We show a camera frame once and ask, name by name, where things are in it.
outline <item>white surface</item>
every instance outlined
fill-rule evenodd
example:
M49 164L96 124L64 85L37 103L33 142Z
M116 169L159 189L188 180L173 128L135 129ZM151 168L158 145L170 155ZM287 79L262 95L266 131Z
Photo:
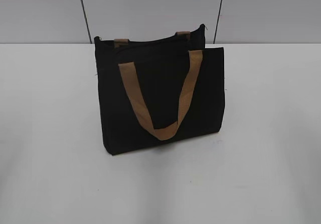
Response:
M80 0L0 0L0 43L89 43Z
M321 43L321 0L223 0L216 43Z
M204 23L212 43L220 0L84 0L92 38L150 41Z
M0 223L320 223L321 45L227 45L220 133L102 145L93 45L0 45Z

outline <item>tan strap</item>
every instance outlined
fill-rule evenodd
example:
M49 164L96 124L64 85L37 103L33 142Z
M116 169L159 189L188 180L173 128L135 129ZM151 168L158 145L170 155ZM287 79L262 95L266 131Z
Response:
M128 45L128 39L114 39L114 47Z
M187 40L191 38L191 32L176 32L176 35L186 35Z
M122 82L139 124L159 140L168 140L176 134L190 108L203 60L203 52L202 50L189 51L189 55L190 69L180 94L178 120L163 129L154 129L153 127L149 111L141 94L134 62L120 63L118 65Z

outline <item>white table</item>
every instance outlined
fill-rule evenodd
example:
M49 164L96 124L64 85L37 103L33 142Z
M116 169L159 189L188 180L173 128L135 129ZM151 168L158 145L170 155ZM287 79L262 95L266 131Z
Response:
M0 45L0 223L321 223L321 45L224 47L220 133L112 157L94 46Z

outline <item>tan handle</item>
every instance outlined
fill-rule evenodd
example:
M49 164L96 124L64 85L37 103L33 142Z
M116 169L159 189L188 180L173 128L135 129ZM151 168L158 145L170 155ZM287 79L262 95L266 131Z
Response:
M191 32L176 32L176 35L186 35L187 40L191 38Z
M128 45L128 39L114 39L114 47Z
M176 134L190 108L203 60L203 52L202 50L189 51L189 56L190 69L184 80L180 95L178 120L163 129L154 129L153 127L149 111L141 94L134 62L120 63L118 65L122 82L139 124L159 140L168 140Z

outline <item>black canvas bag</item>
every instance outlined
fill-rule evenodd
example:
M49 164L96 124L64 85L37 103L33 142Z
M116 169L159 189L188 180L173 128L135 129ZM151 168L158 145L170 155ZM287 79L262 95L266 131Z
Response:
M223 49L190 47L187 38L119 47L116 53L96 46L97 65L108 61L98 68L98 92L110 154L219 131L225 107Z

